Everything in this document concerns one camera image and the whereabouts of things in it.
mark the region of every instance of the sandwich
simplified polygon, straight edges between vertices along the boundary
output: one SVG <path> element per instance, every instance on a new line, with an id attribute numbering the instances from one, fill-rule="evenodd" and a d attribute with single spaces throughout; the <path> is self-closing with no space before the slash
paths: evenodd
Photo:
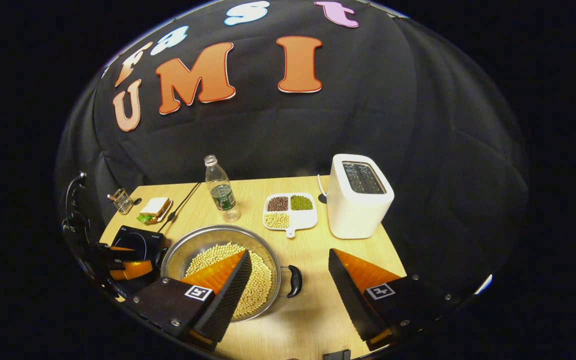
<path id="1" fill-rule="evenodd" d="M 155 224 L 157 219 L 160 218 L 169 208 L 169 197 L 153 197 L 146 203 L 137 216 L 137 220 L 144 224 Z"/>

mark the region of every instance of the orange letter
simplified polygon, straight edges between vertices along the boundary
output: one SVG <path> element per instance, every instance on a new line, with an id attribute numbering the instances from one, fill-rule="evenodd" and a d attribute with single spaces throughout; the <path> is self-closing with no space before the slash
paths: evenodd
<path id="1" fill-rule="evenodd" d="M 118 87 L 119 84 L 125 80 L 130 73 L 133 72 L 133 66 L 139 62 L 144 54 L 144 50 L 148 49 L 153 45 L 153 42 L 149 42 L 146 45 L 142 46 L 139 50 L 135 51 L 134 54 L 128 56 L 128 59 L 123 60 L 123 67 L 121 68 L 121 72 L 119 73 L 119 78 L 117 82 L 114 83 L 114 87 Z"/>
<path id="2" fill-rule="evenodd" d="M 277 87 L 283 92 L 318 92 L 322 82 L 315 77 L 315 48 L 322 41 L 306 36 L 285 36 L 277 39 L 285 53 L 285 72 Z"/>
<path id="3" fill-rule="evenodd" d="M 128 94 L 130 94 L 130 104 L 132 105 L 132 114 L 130 118 L 126 117 L 124 112 L 124 95 L 125 91 L 117 94 L 112 100 L 114 105 L 114 117 L 117 119 L 117 125 L 119 129 L 124 130 L 124 132 L 130 132 L 137 127 L 139 124 L 139 118 L 142 116 L 142 110 L 139 106 L 139 86 L 142 84 L 142 80 L 136 80 L 130 86 L 128 86 Z"/>
<path id="4" fill-rule="evenodd" d="M 192 105 L 199 81 L 201 92 L 198 98 L 202 103 L 235 96 L 235 88 L 228 84 L 226 69 L 226 56 L 233 46 L 231 42 L 222 42 L 204 48 L 190 71 L 177 57 L 160 64 L 155 70 L 161 80 L 159 113 L 166 115 L 179 110 L 181 103 L 175 98 L 175 92 L 186 105 Z"/>

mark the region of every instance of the plastic water bottle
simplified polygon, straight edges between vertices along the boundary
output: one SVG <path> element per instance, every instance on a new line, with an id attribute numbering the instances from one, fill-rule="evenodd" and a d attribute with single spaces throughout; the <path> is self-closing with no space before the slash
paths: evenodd
<path id="1" fill-rule="evenodd" d="M 240 218 L 240 209 L 237 206 L 237 200 L 235 200 L 226 171 L 217 164 L 215 155 L 204 157 L 203 162 L 206 165 L 206 185 L 214 204 L 217 205 L 217 209 L 223 212 L 223 219 L 227 223 L 236 221 Z"/>

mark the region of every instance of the black cable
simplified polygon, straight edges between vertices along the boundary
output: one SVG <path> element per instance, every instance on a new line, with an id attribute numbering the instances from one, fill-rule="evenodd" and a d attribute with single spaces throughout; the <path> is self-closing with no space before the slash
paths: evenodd
<path id="1" fill-rule="evenodd" d="M 186 201 L 190 198 L 190 196 L 192 196 L 192 194 L 195 193 L 195 191 L 199 188 L 199 185 L 201 185 L 201 182 L 197 182 L 193 187 L 192 190 L 190 190 L 190 192 L 188 193 L 188 195 L 185 197 L 185 199 L 183 199 L 182 202 L 179 203 L 179 205 L 177 205 L 176 209 L 174 209 L 173 212 L 170 212 L 170 214 L 167 217 L 166 222 L 159 228 L 159 231 L 157 231 L 158 233 L 162 232 L 162 229 L 166 226 L 167 223 L 170 223 L 172 221 L 172 219 L 175 218 L 175 216 L 177 216 L 177 211 L 179 210 L 179 208 L 182 207 L 183 204 L 186 203 Z"/>

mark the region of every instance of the wooden table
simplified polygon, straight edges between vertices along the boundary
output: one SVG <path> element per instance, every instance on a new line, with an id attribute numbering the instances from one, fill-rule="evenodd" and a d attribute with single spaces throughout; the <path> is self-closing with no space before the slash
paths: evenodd
<path id="1" fill-rule="evenodd" d="M 329 176 L 322 176 L 323 189 Z M 139 210 L 150 198 L 168 196 L 173 209 L 183 201 L 195 184 L 139 186 L 131 194 L 143 201 L 128 215 L 115 214 L 106 227 L 101 242 L 110 244 L 122 225 L 157 231 L 162 223 L 145 225 L 137 220 Z M 233 225 L 247 228 L 265 239 L 275 251 L 279 264 L 301 270 L 303 287 L 294 298 L 278 297 L 260 316 L 231 323 L 215 353 L 233 359 L 321 360 L 323 354 L 350 349 L 357 358 L 370 353 L 359 338 L 346 312 L 328 270 L 329 250 L 336 248 L 358 256 L 399 276 L 406 276 L 402 262 L 384 227 L 379 224 L 368 239 L 338 239 L 330 232 L 326 204 L 316 200 L 320 194 L 316 176 L 234 180 L 231 182 L 241 217 Z M 269 230 L 262 223 L 265 200 L 270 194 L 306 192 L 315 199 L 318 223 L 297 230 L 293 239 L 286 231 Z M 179 210 L 174 221 L 162 230 L 166 245 L 171 246 L 186 233 L 202 226 L 226 224 L 211 198 L 206 183 Z M 290 271 L 282 269 L 279 294 L 290 291 Z"/>

